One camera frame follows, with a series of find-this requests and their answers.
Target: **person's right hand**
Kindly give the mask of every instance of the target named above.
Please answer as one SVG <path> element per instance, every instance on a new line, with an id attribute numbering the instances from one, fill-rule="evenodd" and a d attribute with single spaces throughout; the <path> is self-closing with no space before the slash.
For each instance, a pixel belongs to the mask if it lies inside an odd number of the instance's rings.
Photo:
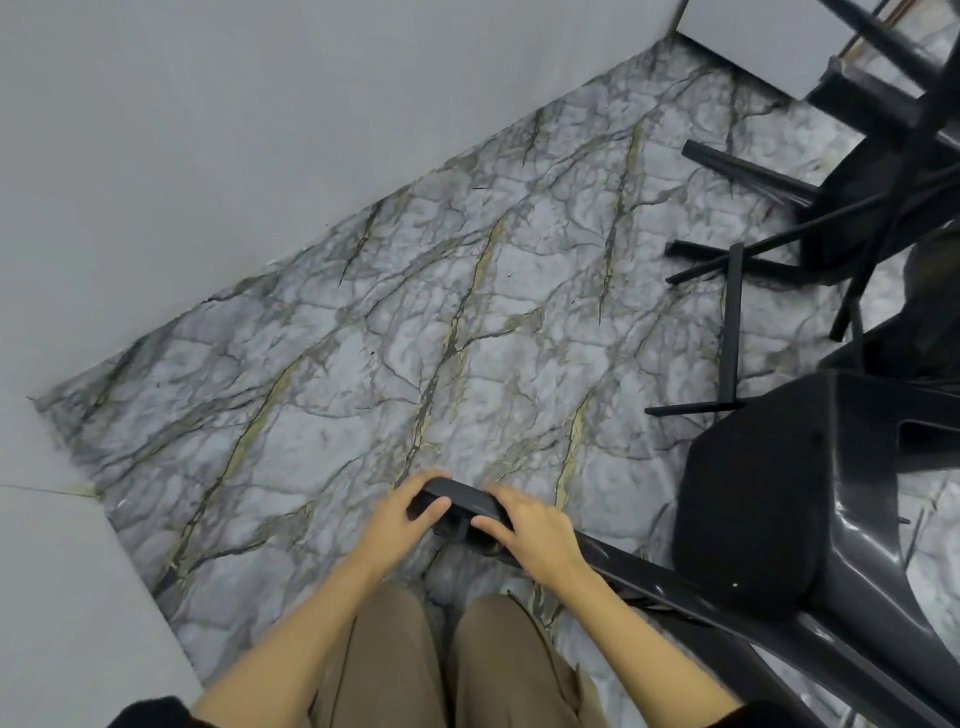
<path id="1" fill-rule="evenodd" d="M 589 571 L 566 514 L 505 485 L 486 490 L 506 509 L 514 530 L 487 516 L 474 516 L 470 524 L 508 548 L 535 581 L 556 592 Z"/>

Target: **black sleeve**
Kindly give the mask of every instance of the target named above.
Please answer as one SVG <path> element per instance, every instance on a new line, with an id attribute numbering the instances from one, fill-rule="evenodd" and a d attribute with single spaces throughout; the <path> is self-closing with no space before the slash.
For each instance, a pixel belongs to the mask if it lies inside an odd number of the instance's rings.
<path id="1" fill-rule="evenodd" d="M 806 728 L 806 723 L 786 708 L 760 700 L 733 711 L 711 728 Z"/>
<path id="2" fill-rule="evenodd" d="M 141 700 L 124 708 L 108 728 L 214 728 L 197 720 L 175 697 Z"/>

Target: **person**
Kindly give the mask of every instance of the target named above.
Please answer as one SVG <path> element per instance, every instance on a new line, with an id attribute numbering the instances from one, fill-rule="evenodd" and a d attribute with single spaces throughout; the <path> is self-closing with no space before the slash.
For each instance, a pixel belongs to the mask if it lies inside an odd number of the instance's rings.
<path id="1" fill-rule="evenodd" d="M 407 506 L 439 470 L 409 477 L 373 510 L 357 546 L 315 593 L 188 711 L 176 698 L 127 708 L 110 728 L 606 728 L 597 689 L 508 595 L 472 601 L 441 667 L 420 602 L 383 579 L 450 507 Z M 792 726 L 773 704 L 740 702 L 616 596 L 584 560 L 569 518 L 491 486 L 513 530 L 471 524 L 553 591 L 610 663 L 650 728 Z"/>

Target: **hand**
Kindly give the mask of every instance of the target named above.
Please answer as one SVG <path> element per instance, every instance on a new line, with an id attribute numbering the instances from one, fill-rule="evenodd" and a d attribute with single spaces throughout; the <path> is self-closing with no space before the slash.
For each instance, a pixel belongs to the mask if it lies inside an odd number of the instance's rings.
<path id="1" fill-rule="evenodd" d="M 371 569 L 376 581 L 386 576 L 450 507 L 450 498 L 437 498 L 415 521 L 407 518 L 410 501 L 435 477 L 450 477 L 450 473 L 429 470 L 413 474 L 373 508 L 373 515 L 350 558 Z"/>
<path id="2" fill-rule="evenodd" d="M 535 581 L 559 592 L 570 579 L 590 571 L 566 514 L 505 485 L 489 486 L 487 492 L 507 510 L 514 530 L 487 516 L 474 516 L 470 524 L 508 548 Z"/>

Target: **khaki pants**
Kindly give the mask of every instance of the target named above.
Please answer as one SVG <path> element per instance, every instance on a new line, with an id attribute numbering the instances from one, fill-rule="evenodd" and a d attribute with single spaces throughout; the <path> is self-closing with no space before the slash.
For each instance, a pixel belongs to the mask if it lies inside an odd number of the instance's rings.
<path id="1" fill-rule="evenodd" d="M 441 662 L 423 605 L 382 584 L 340 639 L 310 712 L 314 728 L 608 728 L 597 689 L 513 598 L 483 596 Z"/>

